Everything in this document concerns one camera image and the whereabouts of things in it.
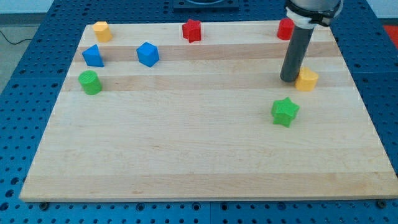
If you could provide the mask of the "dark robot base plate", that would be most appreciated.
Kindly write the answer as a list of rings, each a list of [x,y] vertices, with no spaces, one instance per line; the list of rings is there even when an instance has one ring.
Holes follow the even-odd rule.
[[[237,9],[239,0],[172,0],[173,9]]]

